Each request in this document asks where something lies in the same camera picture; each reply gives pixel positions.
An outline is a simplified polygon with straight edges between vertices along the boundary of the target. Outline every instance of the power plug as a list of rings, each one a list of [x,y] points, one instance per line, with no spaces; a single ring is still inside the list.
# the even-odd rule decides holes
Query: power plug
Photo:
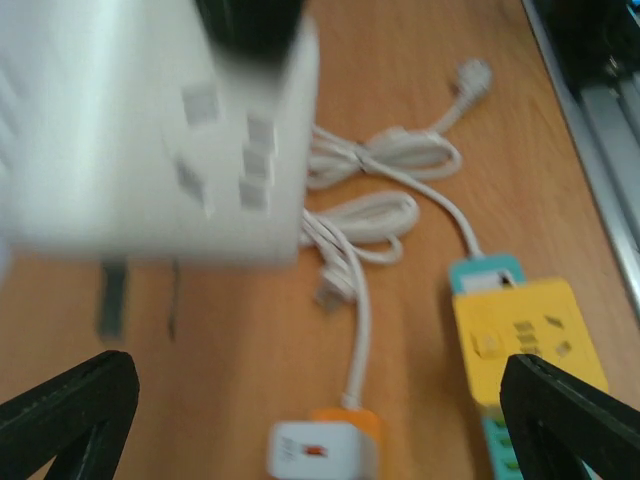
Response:
[[[493,72],[484,60],[474,58],[458,67],[457,87],[461,97],[470,103],[489,93],[492,82]]]
[[[268,471],[278,480],[376,480],[377,446],[349,422],[283,422],[271,432]]]

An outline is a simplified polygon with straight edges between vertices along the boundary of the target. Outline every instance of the electrical cord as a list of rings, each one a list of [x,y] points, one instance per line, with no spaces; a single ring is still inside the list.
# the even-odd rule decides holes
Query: electrical cord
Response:
[[[461,65],[454,105],[427,130],[408,132],[394,127],[361,145],[314,127],[307,187],[330,188],[359,172],[391,178],[441,205],[460,227],[469,255],[482,257],[476,234],[464,213],[423,182],[445,178],[460,170],[462,155],[442,135],[488,93],[491,80],[492,72],[486,62],[474,59]],[[403,254],[399,237],[413,228],[418,217],[418,205],[403,192],[367,195],[320,213],[304,211],[300,244],[316,245],[325,261],[316,301],[327,310],[344,302],[357,302],[356,340],[342,397],[346,409],[361,408],[371,343],[371,304],[362,262],[397,263]],[[385,241],[389,249],[383,252],[356,246]]]

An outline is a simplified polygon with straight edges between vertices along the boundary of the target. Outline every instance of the white plug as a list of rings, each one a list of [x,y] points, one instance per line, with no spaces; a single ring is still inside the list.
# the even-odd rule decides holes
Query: white plug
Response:
[[[376,443],[348,422],[283,422],[271,432],[268,469],[278,480],[376,480]]]
[[[328,313],[333,313],[344,303],[356,301],[356,289],[348,265],[331,263],[322,269],[322,283],[316,290],[315,300]]]
[[[484,60],[473,58],[458,67],[457,87],[460,96],[469,103],[484,97],[489,93],[493,72]]]

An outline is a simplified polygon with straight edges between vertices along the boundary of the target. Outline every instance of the wooden surface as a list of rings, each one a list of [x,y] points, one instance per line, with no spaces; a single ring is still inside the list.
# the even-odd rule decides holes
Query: wooden surface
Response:
[[[449,138],[461,173],[437,182],[488,252],[575,290],[613,393],[640,407],[640,334],[529,25],[517,0],[314,0],[318,123],[353,139],[430,124],[452,101],[456,65],[485,58],[491,95]],[[313,195],[324,208],[397,188],[357,179]],[[456,340],[447,268],[464,254],[452,221],[419,199],[406,258],[368,268],[374,340],[364,401],[388,425],[393,476],[491,478]],[[319,259],[280,272],[188,269],[178,341],[166,334],[167,266],[133,273],[127,341],[141,380],[122,479],[265,479],[269,427],[339,400],[353,312],[311,297]],[[0,401],[101,351],[95,265],[20,258],[0,296]]]

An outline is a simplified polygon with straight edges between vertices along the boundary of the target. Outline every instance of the white power strip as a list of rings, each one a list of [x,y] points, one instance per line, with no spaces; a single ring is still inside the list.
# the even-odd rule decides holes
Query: white power strip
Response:
[[[65,256],[297,256],[318,77],[212,46],[191,0],[0,5],[0,231]]]

